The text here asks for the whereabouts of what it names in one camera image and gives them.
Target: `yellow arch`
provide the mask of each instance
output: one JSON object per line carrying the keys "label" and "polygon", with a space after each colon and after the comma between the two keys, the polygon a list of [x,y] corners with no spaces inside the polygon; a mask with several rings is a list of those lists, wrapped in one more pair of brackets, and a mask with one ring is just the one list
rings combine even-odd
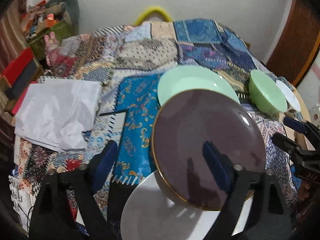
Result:
{"label": "yellow arch", "polygon": [[161,8],[160,6],[150,6],[141,15],[139,15],[134,25],[140,25],[148,16],[150,16],[153,13],[161,14],[161,16],[164,18],[164,21],[166,22],[173,21],[165,9]]}

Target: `mint green plate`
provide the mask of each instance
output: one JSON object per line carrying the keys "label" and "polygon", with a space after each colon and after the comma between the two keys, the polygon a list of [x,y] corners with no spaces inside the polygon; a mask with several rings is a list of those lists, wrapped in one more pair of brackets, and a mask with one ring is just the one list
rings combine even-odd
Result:
{"label": "mint green plate", "polygon": [[257,108],[267,114],[285,113],[287,101],[276,83],[259,70],[250,72],[249,93]]}
{"label": "mint green plate", "polygon": [[215,91],[240,104],[236,92],[222,76],[195,65],[178,66],[163,74],[158,84],[159,103],[163,106],[174,95],[191,89]]}

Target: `striped fabric patch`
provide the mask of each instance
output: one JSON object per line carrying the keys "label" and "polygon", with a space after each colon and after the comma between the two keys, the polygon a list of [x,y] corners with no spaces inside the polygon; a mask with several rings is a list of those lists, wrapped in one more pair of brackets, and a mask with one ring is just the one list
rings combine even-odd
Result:
{"label": "striped fabric patch", "polygon": [[123,25],[121,26],[115,26],[115,27],[102,27],[98,30],[96,30],[93,33],[93,36],[98,37],[98,36],[104,36],[106,34],[119,34],[123,32]]}

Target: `pile of clutter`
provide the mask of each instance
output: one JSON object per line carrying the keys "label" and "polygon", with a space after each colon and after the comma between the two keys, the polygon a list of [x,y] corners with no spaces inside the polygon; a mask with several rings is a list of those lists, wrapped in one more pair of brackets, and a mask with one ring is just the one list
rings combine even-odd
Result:
{"label": "pile of clutter", "polygon": [[45,28],[51,28],[61,20],[71,25],[70,15],[67,12],[67,4],[59,2],[49,8],[43,0],[36,6],[28,6],[27,13],[22,16],[21,28],[26,40],[35,38]]}

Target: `green bowl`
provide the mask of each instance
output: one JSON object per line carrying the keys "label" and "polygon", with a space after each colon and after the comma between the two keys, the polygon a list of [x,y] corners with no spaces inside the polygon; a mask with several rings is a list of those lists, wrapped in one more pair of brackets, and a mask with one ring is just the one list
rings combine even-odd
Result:
{"label": "green bowl", "polygon": [[249,93],[257,108],[267,114],[285,113],[287,101],[276,83],[265,73],[252,70],[250,73]]}

